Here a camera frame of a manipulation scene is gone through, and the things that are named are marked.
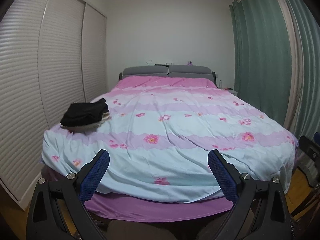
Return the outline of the beige sheer curtain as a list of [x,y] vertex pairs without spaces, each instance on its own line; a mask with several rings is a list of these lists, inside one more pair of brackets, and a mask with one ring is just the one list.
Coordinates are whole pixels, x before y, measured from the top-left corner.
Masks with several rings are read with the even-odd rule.
[[302,0],[277,0],[283,14],[291,53],[291,85],[284,126],[299,137],[303,133],[306,100],[305,8]]

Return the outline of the purple bed sheet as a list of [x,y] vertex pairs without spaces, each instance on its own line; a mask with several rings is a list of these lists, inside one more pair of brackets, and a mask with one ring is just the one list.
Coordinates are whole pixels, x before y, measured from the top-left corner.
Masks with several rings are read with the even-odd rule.
[[224,197],[181,204],[152,202],[122,194],[98,192],[85,202],[86,209],[98,217],[143,223],[204,218],[229,211],[232,206],[232,202]]

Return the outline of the folded cream garment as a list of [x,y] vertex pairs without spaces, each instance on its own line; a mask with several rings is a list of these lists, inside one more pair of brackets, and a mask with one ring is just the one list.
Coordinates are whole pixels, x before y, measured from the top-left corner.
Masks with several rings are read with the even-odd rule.
[[91,130],[97,129],[103,123],[105,123],[106,121],[108,121],[110,119],[111,119],[110,113],[104,113],[102,115],[102,119],[99,122],[95,122],[95,123],[92,123],[89,125],[83,125],[83,126],[75,126],[75,127],[60,125],[60,127],[63,129],[66,129],[70,132],[85,132],[85,131],[91,131]]

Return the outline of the white bedside table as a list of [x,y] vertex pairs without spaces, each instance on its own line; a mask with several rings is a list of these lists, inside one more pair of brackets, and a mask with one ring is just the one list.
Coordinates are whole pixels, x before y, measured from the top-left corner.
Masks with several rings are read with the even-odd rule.
[[238,96],[237,91],[235,91],[235,90],[232,89],[232,88],[226,87],[225,90],[228,91],[228,92],[230,92],[230,93],[233,94],[234,96]]

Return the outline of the folded black garment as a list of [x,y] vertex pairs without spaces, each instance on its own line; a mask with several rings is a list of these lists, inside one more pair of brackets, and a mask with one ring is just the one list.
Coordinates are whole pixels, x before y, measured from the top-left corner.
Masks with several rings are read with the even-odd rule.
[[104,98],[94,103],[72,103],[64,113],[60,124],[66,127],[86,126],[100,122],[105,113],[109,113],[109,109]]

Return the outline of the green curtain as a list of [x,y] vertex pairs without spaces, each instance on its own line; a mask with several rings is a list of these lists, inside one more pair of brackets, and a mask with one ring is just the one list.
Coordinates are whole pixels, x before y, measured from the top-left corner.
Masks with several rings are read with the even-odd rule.
[[[302,1],[306,20],[306,100],[302,135],[312,137],[319,132],[319,0]],[[238,96],[285,128],[291,53],[279,3],[277,0],[234,0],[229,9]]]

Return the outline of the pink floral duvet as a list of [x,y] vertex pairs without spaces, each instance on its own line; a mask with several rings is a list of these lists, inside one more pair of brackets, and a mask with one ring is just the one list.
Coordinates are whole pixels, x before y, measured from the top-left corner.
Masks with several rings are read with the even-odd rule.
[[295,136],[212,81],[132,76],[103,98],[111,117],[97,129],[56,125],[44,133],[47,166],[67,175],[106,150],[110,165],[99,193],[192,203],[222,196],[208,166],[208,153],[218,150],[239,172],[290,187]]

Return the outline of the white louvered wardrobe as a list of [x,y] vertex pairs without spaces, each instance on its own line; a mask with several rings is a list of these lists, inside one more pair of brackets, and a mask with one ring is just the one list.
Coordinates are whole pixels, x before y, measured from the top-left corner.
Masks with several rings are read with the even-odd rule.
[[1,186],[25,210],[45,130],[107,90],[106,17],[84,0],[8,0],[1,14]]

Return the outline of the grey bed headboard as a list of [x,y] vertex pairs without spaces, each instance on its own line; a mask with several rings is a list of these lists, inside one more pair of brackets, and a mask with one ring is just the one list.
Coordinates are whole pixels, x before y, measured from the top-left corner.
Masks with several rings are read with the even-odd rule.
[[125,68],[119,73],[119,80],[129,76],[168,76],[186,78],[204,78],[217,85],[216,74],[210,68],[193,65],[153,65]]

